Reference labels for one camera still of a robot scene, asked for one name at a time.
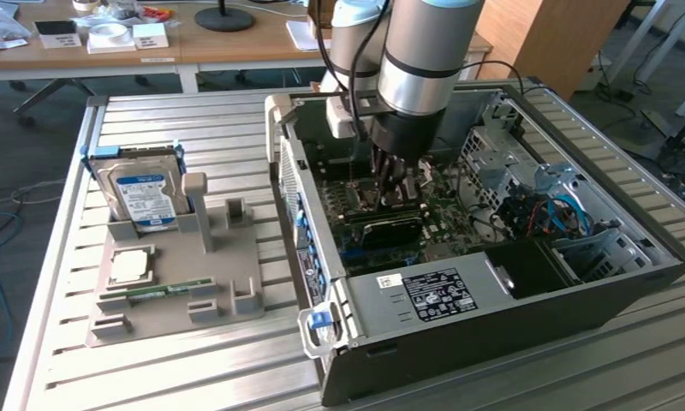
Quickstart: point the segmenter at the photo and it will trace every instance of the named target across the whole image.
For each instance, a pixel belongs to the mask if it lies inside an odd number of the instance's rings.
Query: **green circuit board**
[[[473,227],[470,213],[458,203],[450,180],[452,176],[430,169],[417,176],[421,201],[413,205],[393,205],[384,211],[374,210],[377,189],[370,177],[317,180],[322,208],[350,275],[452,258],[472,253],[496,240],[494,231],[481,235]],[[396,224],[402,226],[398,231],[392,229]],[[366,235],[377,227],[384,227],[385,231],[372,247]],[[388,241],[394,243],[392,247],[386,246]]]

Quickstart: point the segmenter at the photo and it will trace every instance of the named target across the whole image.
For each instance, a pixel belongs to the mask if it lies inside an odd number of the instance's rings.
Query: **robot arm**
[[[353,56],[384,2],[338,0],[336,5],[330,52],[336,74],[342,84],[348,84],[349,75],[354,72],[356,90],[370,90],[370,77],[378,73],[378,104],[386,107],[374,114],[369,132],[372,167],[382,204],[393,191],[404,199],[416,197],[409,176],[416,172],[418,159],[434,141],[482,11],[482,1],[396,1],[390,21],[381,23],[356,70],[352,68]],[[353,9],[365,9],[366,12],[356,14],[350,12]],[[346,19],[338,18],[340,15],[365,18],[358,18],[356,25],[345,25]],[[338,101],[328,103],[330,127],[337,130],[340,118],[349,115],[345,107],[350,105]]]

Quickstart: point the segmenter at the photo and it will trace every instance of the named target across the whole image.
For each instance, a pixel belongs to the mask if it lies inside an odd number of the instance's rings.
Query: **motherboard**
[[[466,211],[454,188],[457,171],[446,164],[430,158],[420,162],[421,201],[392,201],[378,208],[370,176],[358,171],[344,179],[322,177],[344,175],[345,170],[352,170],[349,164],[324,164],[317,186],[349,275],[448,259],[496,240],[501,228]],[[474,227],[478,222],[492,225],[484,234]]]

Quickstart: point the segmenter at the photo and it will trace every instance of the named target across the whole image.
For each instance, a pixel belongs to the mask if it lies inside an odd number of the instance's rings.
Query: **wooden desk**
[[[177,4],[168,4],[168,9],[177,13]],[[77,17],[68,0],[48,0],[45,3],[21,3],[17,16],[18,22],[28,30],[36,30],[34,21],[50,21]],[[28,40],[28,45],[0,51],[0,69],[22,69],[29,64],[32,69],[54,69],[73,67],[124,66],[146,63],[148,59],[165,58],[173,62],[180,60],[178,28],[168,28],[170,47],[164,49],[138,50],[130,53],[89,54],[85,46],[66,49],[45,49],[37,37]],[[80,29],[84,45],[88,30]]]
[[[240,69],[289,69],[321,67],[317,51],[294,48],[285,22],[305,20],[260,10],[248,9],[256,17],[256,25],[238,33],[214,33],[194,23],[194,13],[210,4],[168,3],[162,7],[174,10],[180,22],[168,28],[170,47],[134,52],[90,55],[85,47],[45,49],[37,38],[29,44],[0,51],[0,80],[101,77],[110,75],[173,73],[180,77],[184,92],[197,92],[194,75],[202,71]],[[300,6],[268,4],[264,6],[285,14],[302,15]],[[68,0],[46,0],[45,3],[22,3],[18,21],[33,29],[33,21],[60,20],[78,16]],[[82,30],[85,43],[86,33]],[[490,51],[490,44],[474,35],[469,47],[469,62],[481,61]],[[476,70],[466,78],[476,76]]]

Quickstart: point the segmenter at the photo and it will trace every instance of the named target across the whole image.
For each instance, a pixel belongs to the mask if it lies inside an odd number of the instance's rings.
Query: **hard drive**
[[[182,147],[97,147],[84,158],[100,184],[114,221],[133,221],[140,233],[177,226],[190,212],[182,194]]]

